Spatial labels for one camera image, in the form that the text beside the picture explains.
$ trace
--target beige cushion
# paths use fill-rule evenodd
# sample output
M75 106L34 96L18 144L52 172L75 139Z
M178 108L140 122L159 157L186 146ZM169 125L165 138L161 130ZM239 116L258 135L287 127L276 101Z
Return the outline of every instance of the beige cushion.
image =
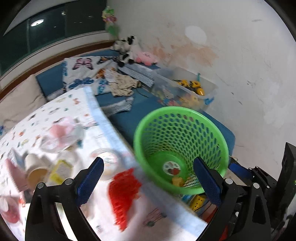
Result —
M0 123L7 131L45 103L39 84L31 75L0 102Z

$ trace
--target transparent plastic box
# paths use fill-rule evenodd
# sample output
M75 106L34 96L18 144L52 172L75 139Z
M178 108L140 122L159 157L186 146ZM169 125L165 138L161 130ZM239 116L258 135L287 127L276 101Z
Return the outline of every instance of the transparent plastic box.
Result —
M153 71L154 86L152 94L159 98L164 106L182 106L195 111L205 110L214 100L217 85L200 77L205 95L201 96L179 85L174 80L197 80L197 75L180 67L166 67Z

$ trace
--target green plastic basket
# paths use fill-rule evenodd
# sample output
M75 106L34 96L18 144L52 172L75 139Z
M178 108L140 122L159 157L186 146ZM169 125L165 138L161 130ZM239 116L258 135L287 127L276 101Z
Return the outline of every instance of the green plastic basket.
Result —
M222 133L208 118L184 107L163 107L146 115L137 126L133 145L145 173L173 194L204 192L192 168L196 157L201 156L221 176L228 166ZM185 185L174 186L173 176L182 177Z

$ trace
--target gray sock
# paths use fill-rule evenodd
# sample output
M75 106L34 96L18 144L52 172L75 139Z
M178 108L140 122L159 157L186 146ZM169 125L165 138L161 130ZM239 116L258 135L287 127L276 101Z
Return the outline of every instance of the gray sock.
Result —
M133 97L128 97L118 103L101 107L104 114L109 117L122 111L130 111L133 104Z

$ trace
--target blue mattress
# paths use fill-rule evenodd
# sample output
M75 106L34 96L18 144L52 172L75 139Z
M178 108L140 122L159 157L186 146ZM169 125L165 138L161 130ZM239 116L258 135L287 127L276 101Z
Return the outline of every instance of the blue mattress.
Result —
M118 53L112 50L101 50L81 56L118 56ZM59 64L36 76L37 81L46 97L63 87L62 68L62 64ZM162 105L157 102L157 98L144 89L134 90L133 97L135 100L131 111L117 113L109 118L111 123L117 128L131 146L133 145L133 135L140 120L149 112L162 107ZM125 98L126 97L123 96L113 97L111 93L96 96L100 106L113 104L124 100ZM201 113L209 118L219 128L226 140L229 154L231 155L235 143L234 134L206 112Z

